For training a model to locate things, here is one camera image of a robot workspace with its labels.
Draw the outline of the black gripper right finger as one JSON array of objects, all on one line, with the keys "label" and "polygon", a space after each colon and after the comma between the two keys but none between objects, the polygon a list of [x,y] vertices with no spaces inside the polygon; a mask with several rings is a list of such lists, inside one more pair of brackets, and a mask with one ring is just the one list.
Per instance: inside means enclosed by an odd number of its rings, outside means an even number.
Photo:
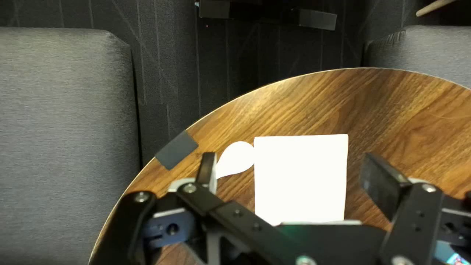
[{"label": "black gripper right finger", "polygon": [[412,183],[381,157],[366,154],[360,171],[360,186],[381,214],[391,222]]}]

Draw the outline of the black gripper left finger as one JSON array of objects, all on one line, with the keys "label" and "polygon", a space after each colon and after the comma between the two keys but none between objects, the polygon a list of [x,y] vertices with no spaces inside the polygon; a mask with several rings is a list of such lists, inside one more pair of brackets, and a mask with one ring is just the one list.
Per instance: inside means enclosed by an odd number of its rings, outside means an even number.
[{"label": "black gripper left finger", "polygon": [[209,192],[216,192],[216,155],[213,152],[201,155],[195,182]]}]

